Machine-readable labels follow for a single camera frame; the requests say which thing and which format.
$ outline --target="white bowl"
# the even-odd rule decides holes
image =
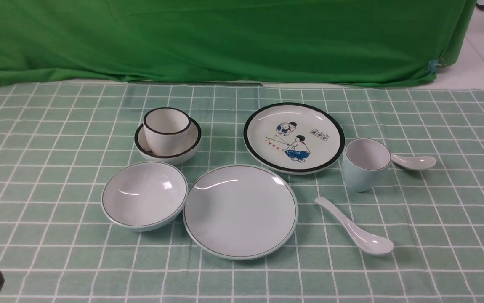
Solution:
[[[102,193],[102,210],[111,222],[133,231],[165,226],[184,208],[186,177],[174,166],[143,162],[116,173]]]
[[[136,147],[139,150],[139,153],[145,158],[147,161],[156,161],[156,162],[163,162],[169,163],[171,165],[178,165],[183,162],[188,161],[191,159],[196,152],[199,150],[201,145],[201,128],[199,124],[192,118],[190,118],[191,125],[190,125],[190,132],[188,134],[188,140],[186,142],[186,148],[184,148],[184,152],[173,155],[173,156],[159,156],[152,153],[150,147],[148,146],[148,142],[146,141],[145,131],[143,125],[141,124],[134,136],[134,142]]]

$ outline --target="bowl rim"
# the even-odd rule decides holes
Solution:
[[[182,199],[180,205],[178,206],[178,208],[173,213],[171,213],[170,215],[168,215],[164,219],[162,219],[162,220],[160,220],[158,222],[155,222],[155,223],[146,224],[144,226],[131,226],[129,224],[125,224],[125,223],[122,223],[122,222],[119,222],[119,221],[115,220],[111,215],[109,215],[109,213],[107,212],[107,210],[105,209],[105,206],[104,206],[104,194],[105,194],[105,190],[106,190],[107,186],[109,185],[109,183],[111,182],[111,180],[113,180],[113,178],[115,178],[115,176],[117,176],[119,173],[121,173],[125,169],[130,168],[132,166],[136,166],[136,165],[145,165],[145,164],[146,165],[149,165],[150,163],[169,166],[172,169],[175,169],[175,171],[178,172],[182,176],[182,180],[184,180],[184,186],[186,188],[186,192],[184,194],[184,198]],[[102,196],[101,196],[101,203],[100,204],[102,206],[102,211],[104,212],[104,215],[106,215],[106,217],[111,222],[117,224],[118,226],[122,226],[124,228],[129,228],[129,229],[143,229],[143,228],[150,228],[150,227],[153,227],[153,226],[161,225],[161,224],[165,223],[166,221],[170,221],[174,217],[176,217],[184,209],[184,206],[186,205],[186,199],[188,198],[188,192],[189,192],[188,191],[188,180],[186,180],[186,176],[184,176],[184,174],[182,173],[182,171],[180,171],[180,169],[178,169],[177,167],[174,167],[173,165],[171,165],[169,163],[156,162],[156,161],[145,161],[145,162],[140,162],[140,163],[136,163],[136,164],[130,165],[128,167],[124,167],[123,169],[119,170],[116,174],[114,174],[109,179],[109,181],[107,181],[106,185],[104,186],[104,189],[102,190]]]
[[[173,158],[180,157],[192,151],[201,141],[202,131],[201,131],[201,127],[199,126],[199,123],[197,123],[197,121],[195,121],[192,117],[190,117],[190,124],[195,124],[195,126],[197,127],[197,139],[195,140],[194,144],[190,146],[190,148],[188,148],[187,150],[184,150],[182,153],[172,155],[172,156],[159,156],[144,150],[142,146],[139,144],[139,132],[141,131],[142,128],[144,128],[143,123],[140,126],[138,126],[138,128],[136,129],[136,133],[134,134],[134,144],[136,145],[136,147],[140,152],[146,154],[147,156],[153,157],[155,159],[173,159]]]

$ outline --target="white floor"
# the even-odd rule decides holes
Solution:
[[[98,80],[71,80],[70,82],[105,82]],[[339,87],[329,84],[281,84],[263,83],[265,86],[295,87],[295,88],[330,88]],[[424,88],[433,90],[484,90],[484,12],[477,8],[473,12],[467,36],[459,60],[454,65],[439,73],[436,81],[425,85]]]

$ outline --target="plate rim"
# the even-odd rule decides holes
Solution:
[[[255,116],[257,116],[260,112],[265,111],[267,109],[271,109],[272,107],[277,107],[277,106],[287,106],[287,105],[292,105],[292,106],[300,106],[300,107],[305,107],[306,109],[312,109],[313,111],[319,112],[323,114],[330,122],[332,122],[335,127],[338,129],[339,135],[340,135],[340,147],[338,148],[337,153],[330,159],[329,161],[326,161],[326,163],[323,163],[321,165],[318,165],[316,167],[311,167],[311,168],[303,168],[303,169],[292,169],[292,168],[287,168],[287,167],[281,167],[280,165],[275,165],[273,163],[270,163],[263,157],[261,157],[251,146],[250,140],[247,135],[248,128],[250,126],[250,123],[253,121]],[[332,165],[334,162],[336,162],[341,154],[343,153],[343,150],[345,148],[345,134],[343,132],[343,129],[341,128],[341,125],[328,113],[325,111],[318,109],[314,106],[307,105],[307,104],[301,104],[301,103],[296,103],[296,102],[281,102],[281,103],[274,103],[270,104],[264,107],[261,107],[260,109],[256,110],[250,117],[246,120],[246,123],[244,124],[244,132],[243,132],[243,137],[244,137],[244,144],[246,145],[246,148],[252,154],[258,161],[263,163],[264,165],[270,167],[271,169],[276,169],[280,170],[282,172],[285,172],[286,174],[288,173],[311,173],[314,171],[319,171],[321,169],[325,169],[326,167],[329,167]]]
[[[265,172],[267,174],[271,174],[274,177],[277,177],[277,178],[279,178],[280,180],[283,181],[285,187],[289,190],[289,193],[290,193],[291,197],[293,198],[293,203],[294,203],[294,220],[293,220],[292,226],[290,227],[289,233],[287,234],[287,236],[285,236],[285,238],[283,240],[281,240],[279,243],[277,243],[273,248],[271,248],[271,249],[269,249],[267,251],[258,253],[256,255],[248,255],[248,256],[244,256],[244,257],[236,257],[236,256],[232,256],[232,255],[224,255],[223,253],[219,253],[217,251],[214,251],[214,250],[208,248],[207,246],[205,246],[203,243],[201,243],[199,240],[196,239],[196,237],[194,236],[194,234],[191,232],[190,228],[188,227],[188,221],[186,220],[186,207],[184,207],[184,209],[182,210],[182,219],[184,221],[184,228],[186,228],[186,232],[188,233],[188,235],[190,236],[190,238],[197,245],[199,245],[202,249],[204,249],[208,253],[211,253],[212,255],[215,255],[216,257],[220,257],[220,258],[227,259],[227,260],[244,261],[244,260],[259,259],[261,257],[264,257],[266,255],[269,255],[269,254],[273,253],[274,251],[280,249],[280,247],[283,246],[283,245],[285,245],[285,243],[287,243],[288,240],[291,238],[291,236],[294,234],[294,232],[296,230],[296,226],[298,225],[298,216],[299,216],[300,211],[298,209],[298,200],[296,199],[296,195],[294,195],[293,189],[290,187],[290,185],[282,177],[280,177],[278,174],[275,174],[273,171],[267,170],[267,169],[265,169],[263,167],[259,167],[259,166],[256,166],[256,165],[239,165],[239,164],[234,164],[234,165],[225,165],[225,166],[222,166],[222,167],[218,167],[216,169],[213,169],[211,171],[208,171],[206,174],[200,176],[199,179],[197,179],[194,182],[194,184],[191,186],[190,190],[188,191],[188,195],[186,196],[186,200],[188,200],[188,197],[190,196],[191,191],[193,190],[193,188],[195,187],[195,185],[199,182],[199,180],[201,180],[205,176],[213,173],[214,171],[217,171],[217,170],[220,170],[220,169],[224,169],[224,168],[227,168],[227,167],[251,167],[253,169],[259,169],[259,170],[261,170],[261,171],[263,171],[263,172]]]

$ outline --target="decorated plate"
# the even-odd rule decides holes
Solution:
[[[244,143],[263,165],[291,175],[313,174],[334,163],[345,136],[339,123],[313,106],[278,103],[251,115]]]

